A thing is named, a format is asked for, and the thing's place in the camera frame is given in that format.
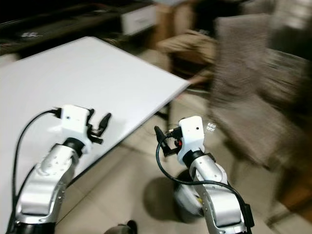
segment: wheel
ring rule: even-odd
[[[188,170],[181,172],[179,180],[192,181]],[[193,186],[174,183],[174,210],[184,223],[192,223],[203,217],[202,204]]]

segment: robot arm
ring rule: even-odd
[[[194,182],[214,181],[230,187],[224,169],[215,162],[211,154],[204,153],[204,131],[201,117],[182,119],[179,122],[179,127],[170,130],[168,136],[165,136],[158,127],[155,127],[155,131],[164,155],[177,154],[178,161],[186,165]],[[177,148],[170,149],[165,142],[167,137],[176,139]],[[216,184],[197,183],[194,188],[201,199],[201,202],[198,202],[195,198],[190,197],[194,195],[188,187],[182,185],[180,193],[175,194],[176,198],[180,199],[180,202],[184,202],[186,206],[190,206],[190,201],[193,200],[193,210],[196,210],[197,203],[197,207],[199,206],[204,213],[210,234],[250,232],[250,228],[254,225],[250,207],[247,204],[241,204],[242,201],[239,201],[239,198],[230,189]],[[243,213],[248,215],[247,222],[244,220]]]
[[[100,137],[111,117],[106,115],[95,130],[89,123],[93,109],[65,105],[58,111],[66,140],[55,144],[28,176],[16,206],[15,233],[54,233],[65,190],[79,158],[91,152],[92,143],[103,142]]]

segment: tan pants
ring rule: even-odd
[[[211,64],[215,63],[216,40],[209,36],[188,30],[185,34],[160,41],[157,44],[157,49],[160,52],[161,67],[168,72],[172,70],[170,59],[172,53],[196,51],[207,62],[207,68],[200,71],[191,80],[204,81],[205,78],[207,80],[212,76],[210,68]]]

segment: tile floor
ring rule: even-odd
[[[140,57],[157,64],[154,51]],[[207,104],[204,98],[183,93],[173,102],[171,123],[176,124],[182,117],[200,115],[207,124]],[[138,222],[140,234],[208,233],[203,219],[184,224],[174,214],[172,183],[158,169],[155,160],[155,125],[165,128],[162,119],[152,117],[68,189],[57,234],[101,234],[129,219]],[[226,141],[226,136],[217,129],[213,134],[206,134],[205,147],[225,168],[232,183],[235,177],[234,186],[251,204],[256,223],[253,233],[312,233],[312,225],[297,215],[276,224],[273,230],[265,225],[269,212],[284,209],[278,203],[272,209],[272,188],[278,182],[279,173],[237,163]],[[174,175],[183,170],[175,156],[162,161]]]

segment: table leg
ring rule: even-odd
[[[163,112],[156,112],[155,115],[161,117],[163,120],[166,121],[167,131],[170,129],[170,115],[171,115],[171,102],[165,105],[166,113]]]

